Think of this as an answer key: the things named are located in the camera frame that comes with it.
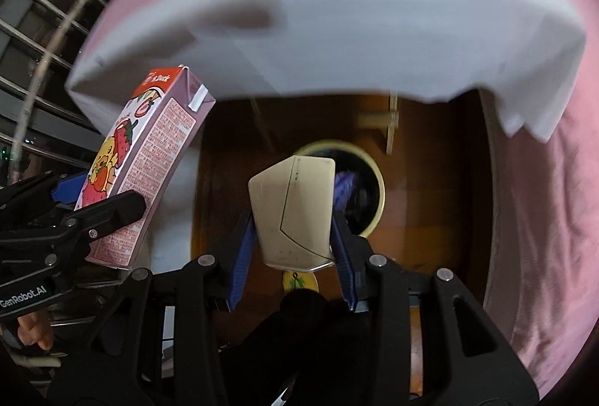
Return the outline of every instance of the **blue gripper pad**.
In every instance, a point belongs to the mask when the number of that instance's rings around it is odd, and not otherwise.
[[[341,284],[341,295],[349,309],[353,311],[358,304],[356,287],[353,281],[354,272],[335,218],[331,220],[331,250],[335,257],[337,275]]]
[[[56,189],[52,191],[52,199],[60,203],[75,203],[79,198],[87,172],[61,179]]]
[[[226,303],[230,310],[234,310],[237,303],[243,296],[243,289],[246,286],[247,273],[250,270],[252,262],[252,253],[254,250],[254,242],[256,242],[256,224],[253,215],[247,221],[246,231],[243,233],[239,252],[235,257],[235,262],[231,267],[231,275],[229,277],[229,294],[227,295]]]

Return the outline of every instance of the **metal bolt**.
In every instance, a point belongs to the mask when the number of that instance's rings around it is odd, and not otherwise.
[[[211,254],[200,255],[198,258],[198,264],[200,266],[211,266],[216,262],[216,259]]]
[[[437,277],[442,281],[451,281],[453,279],[453,271],[447,267],[442,267],[437,271]]]
[[[48,254],[48,255],[46,255],[46,258],[44,259],[44,264],[46,266],[53,266],[57,262],[58,262],[58,257],[56,256],[56,254]]]
[[[383,267],[387,264],[387,258],[384,255],[373,254],[368,258],[368,262],[370,262],[373,266]]]
[[[143,267],[140,267],[139,269],[134,270],[131,273],[131,276],[136,281],[143,281],[144,279],[146,279],[146,277],[148,277],[148,270]]]

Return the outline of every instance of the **strawberry milk carton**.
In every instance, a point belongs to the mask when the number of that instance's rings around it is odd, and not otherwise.
[[[136,190],[146,199],[139,222],[92,243],[88,261],[130,269],[183,152],[215,104],[188,67],[152,70],[104,140],[75,209]]]

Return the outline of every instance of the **human hand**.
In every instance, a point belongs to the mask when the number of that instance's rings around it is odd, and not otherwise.
[[[23,345],[37,343],[43,350],[50,350],[54,343],[54,333],[50,327],[50,319],[45,309],[40,309],[20,316],[17,334]]]

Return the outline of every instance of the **beige plastic object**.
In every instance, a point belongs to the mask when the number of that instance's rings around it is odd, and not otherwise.
[[[335,161],[291,156],[251,178],[252,212],[264,263],[313,272],[333,264],[329,246]]]

